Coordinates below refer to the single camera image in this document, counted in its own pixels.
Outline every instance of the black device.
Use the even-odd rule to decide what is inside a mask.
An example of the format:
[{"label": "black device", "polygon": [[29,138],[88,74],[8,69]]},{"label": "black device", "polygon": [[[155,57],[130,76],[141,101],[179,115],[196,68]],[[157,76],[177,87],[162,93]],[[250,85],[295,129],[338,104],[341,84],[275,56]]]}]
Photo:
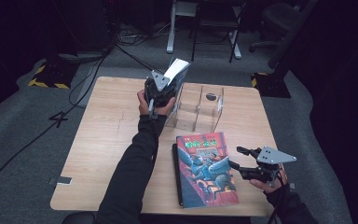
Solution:
[{"label": "black device", "polygon": [[130,24],[145,35],[152,36],[155,25],[171,18],[172,1],[167,0],[115,0],[119,3],[123,23]]},{"label": "black device", "polygon": [[176,95],[176,82],[152,71],[152,77],[148,77],[145,82],[145,100],[149,105],[149,116],[155,118],[154,108],[164,107],[170,99]]},{"label": "black device", "polygon": [[112,0],[54,0],[77,50],[100,51],[115,45],[119,5]]},{"label": "black device", "polygon": [[279,164],[296,161],[296,157],[280,152],[272,147],[264,147],[263,149],[260,147],[257,149],[237,147],[237,151],[246,156],[251,155],[254,157],[258,166],[255,168],[240,167],[236,162],[228,161],[229,166],[238,170],[242,179],[257,179],[264,183],[268,182],[272,187],[275,186],[275,179],[281,170]]}]

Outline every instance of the clear acrylic box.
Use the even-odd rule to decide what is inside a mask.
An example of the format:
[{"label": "clear acrylic box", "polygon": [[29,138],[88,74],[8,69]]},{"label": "clear acrylic box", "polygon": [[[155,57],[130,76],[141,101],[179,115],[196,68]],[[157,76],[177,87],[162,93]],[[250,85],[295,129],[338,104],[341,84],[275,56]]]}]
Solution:
[{"label": "clear acrylic box", "polygon": [[166,126],[213,133],[223,111],[224,89],[184,83]]}]

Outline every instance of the illustrated book cover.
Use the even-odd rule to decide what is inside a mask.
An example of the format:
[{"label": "illustrated book cover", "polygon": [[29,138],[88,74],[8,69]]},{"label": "illustrated book cover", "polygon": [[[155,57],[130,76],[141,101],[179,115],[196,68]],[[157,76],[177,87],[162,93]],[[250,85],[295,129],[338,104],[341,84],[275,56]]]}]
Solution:
[{"label": "illustrated book cover", "polygon": [[179,204],[184,208],[240,202],[224,133],[177,136],[172,149]]}]

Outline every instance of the black sleeve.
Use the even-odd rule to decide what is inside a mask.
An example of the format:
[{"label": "black sleeve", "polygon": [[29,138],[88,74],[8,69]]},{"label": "black sleeve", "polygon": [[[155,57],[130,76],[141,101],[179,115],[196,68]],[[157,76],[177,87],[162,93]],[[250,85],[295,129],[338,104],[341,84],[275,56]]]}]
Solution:
[{"label": "black sleeve", "polygon": [[152,157],[167,116],[156,120],[142,115],[138,133],[124,152],[97,213],[98,224],[139,223],[145,188],[153,171]]},{"label": "black sleeve", "polygon": [[277,216],[283,224],[318,223],[299,195],[290,190],[288,184],[267,195],[267,200],[277,207]]}]

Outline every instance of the wooden table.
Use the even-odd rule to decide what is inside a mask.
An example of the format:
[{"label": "wooden table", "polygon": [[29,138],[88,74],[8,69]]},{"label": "wooden table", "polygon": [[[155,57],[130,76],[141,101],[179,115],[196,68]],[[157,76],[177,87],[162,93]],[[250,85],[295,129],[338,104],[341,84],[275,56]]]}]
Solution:
[{"label": "wooden table", "polygon": [[[72,183],[57,186],[50,203],[53,209],[98,210],[118,161],[137,133],[139,102],[136,92],[144,84],[143,79],[98,78],[62,170],[62,176],[73,178]],[[225,133],[232,161],[244,167],[256,167],[255,159],[240,154],[236,147],[276,148],[259,93],[253,88],[221,87],[225,92],[224,108],[215,131]],[[172,144],[177,135],[187,134],[192,133],[164,128],[159,138],[156,167],[143,200],[143,213],[247,217],[271,214],[272,206],[266,196],[247,180],[242,180],[237,171],[234,171],[234,178],[240,204],[183,209],[178,204]]]}]

